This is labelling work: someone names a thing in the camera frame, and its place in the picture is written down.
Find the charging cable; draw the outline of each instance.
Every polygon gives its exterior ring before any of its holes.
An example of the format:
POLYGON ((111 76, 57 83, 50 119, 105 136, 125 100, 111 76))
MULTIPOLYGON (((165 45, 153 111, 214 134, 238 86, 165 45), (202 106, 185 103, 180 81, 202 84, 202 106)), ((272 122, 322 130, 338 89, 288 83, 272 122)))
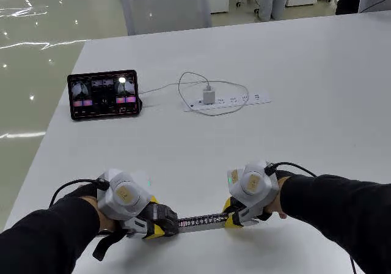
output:
POLYGON ((140 94, 144 95, 144 94, 147 94, 149 92, 160 91, 161 89, 165 89, 166 87, 169 87, 169 86, 178 86, 179 96, 181 97, 181 99, 183 100, 185 105, 192 112, 195 112, 195 113, 201 114, 201 115, 205 115, 205 116, 210 116, 210 117, 226 115, 226 114, 231 114, 231 113, 237 112, 237 111, 242 109, 247 104, 247 102, 249 101, 249 97, 250 97, 249 90, 247 89, 246 86, 243 86, 242 84, 232 83, 230 81, 225 81, 225 80, 208 80, 205 76, 203 76, 201 74, 198 74, 196 72, 191 72, 191 71, 183 72, 177 83, 169 83, 169 84, 166 84, 164 86, 158 87, 156 89, 149 89, 147 91, 140 92, 140 94), (185 75, 188 75, 188 74, 201 77, 203 80, 201 80, 201 81, 200 80, 198 80, 198 81, 190 81, 190 82, 184 82, 183 83, 182 82, 183 77, 185 75), (200 83, 206 83, 206 88, 204 88, 204 90, 203 90, 203 103, 205 105, 211 105, 211 104, 214 104, 216 102, 216 92, 215 92, 214 88, 210 85, 210 83, 226 83, 226 84, 230 84, 232 86, 240 87, 240 88, 242 88, 242 89, 244 89, 246 91, 246 99, 245 99, 245 101, 243 101, 243 104, 240 105, 237 109, 234 109, 234 110, 231 110, 231 111, 227 111, 227 112, 223 112, 223 113, 217 113, 217 114, 213 114, 212 113, 211 114, 211 113, 206 113, 206 112, 202 112, 202 111, 196 110, 186 101, 186 99, 183 96, 182 91, 181 91, 181 85, 182 84, 193 84, 195 86, 195 85, 200 84, 200 83))

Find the black strap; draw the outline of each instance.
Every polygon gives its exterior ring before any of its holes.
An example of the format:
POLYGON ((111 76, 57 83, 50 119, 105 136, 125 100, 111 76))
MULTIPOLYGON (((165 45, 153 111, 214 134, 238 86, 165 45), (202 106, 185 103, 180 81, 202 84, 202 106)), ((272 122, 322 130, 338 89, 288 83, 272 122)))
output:
POLYGON ((113 233, 110 233, 108 236, 103 237, 99 241, 97 247, 92 253, 92 256, 98 261, 102 261, 109 247, 123 239, 127 233, 128 230, 121 228, 117 222, 116 230, 113 233))

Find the label sticker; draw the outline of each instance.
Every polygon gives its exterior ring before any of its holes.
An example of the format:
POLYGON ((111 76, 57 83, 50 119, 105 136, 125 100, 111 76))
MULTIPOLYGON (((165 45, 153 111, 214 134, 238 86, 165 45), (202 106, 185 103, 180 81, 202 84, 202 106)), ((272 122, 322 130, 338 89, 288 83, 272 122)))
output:
POLYGON ((247 190, 251 191, 252 193, 255 193, 257 191, 259 180, 260 180, 259 176, 255 174, 251 174, 249 181, 247 183, 247 190))
POLYGON ((132 194, 130 193, 130 191, 128 191, 126 187, 120 187, 118 190, 115 191, 115 193, 123 200, 125 204, 129 204, 133 199, 132 194))
POLYGON ((233 170, 231 172, 231 178, 232 178, 232 183, 235 184, 235 182, 238 181, 238 170, 233 170))

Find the white table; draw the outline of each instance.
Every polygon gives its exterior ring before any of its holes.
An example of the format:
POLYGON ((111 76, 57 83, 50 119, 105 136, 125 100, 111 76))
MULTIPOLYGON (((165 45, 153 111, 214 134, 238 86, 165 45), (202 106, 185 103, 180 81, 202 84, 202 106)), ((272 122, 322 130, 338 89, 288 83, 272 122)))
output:
MULTIPOLYGON (((184 113, 172 88, 144 98, 149 107, 138 118, 72 122, 64 91, 6 227, 46 207, 62 183, 110 167, 146 170, 155 195, 180 216, 221 210, 226 170, 258 158, 389 182, 390 32, 391 12, 379 12, 87 42, 74 73, 136 69, 149 89, 193 70, 265 89, 272 103, 203 117, 184 113)), ((96 244, 75 273, 351 273, 336 244, 277 217, 246 229, 125 239, 104 262, 91 256, 96 244)))

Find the hand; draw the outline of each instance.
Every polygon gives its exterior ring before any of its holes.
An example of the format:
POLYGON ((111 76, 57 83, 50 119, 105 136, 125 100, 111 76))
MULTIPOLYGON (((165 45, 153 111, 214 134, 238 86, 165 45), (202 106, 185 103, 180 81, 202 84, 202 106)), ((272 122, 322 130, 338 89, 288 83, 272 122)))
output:
POLYGON ((281 192, 281 188, 282 188, 283 183, 284 183, 288 178, 289 178, 289 176, 280 178, 280 179, 278 180, 279 187, 280 187, 280 191, 279 191, 278 195, 276 196, 276 198, 273 200, 273 202, 271 202, 270 204, 268 204, 268 205, 265 207, 266 213, 277 212, 277 213, 280 215, 280 218, 281 218, 281 219, 286 219, 286 218, 287 218, 287 215, 282 211, 282 208, 281 208, 280 192, 281 192))
POLYGON ((101 211, 98 209, 98 201, 96 198, 92 196, 82 196, 81 199, 87 201, 94 207, 94 209, 97 211, 99 220, 100 220, 100 228, 99 231, 107 229, 108 231, 114 231, 115 230, 115 223, 114 220, 109 219, 101 211))

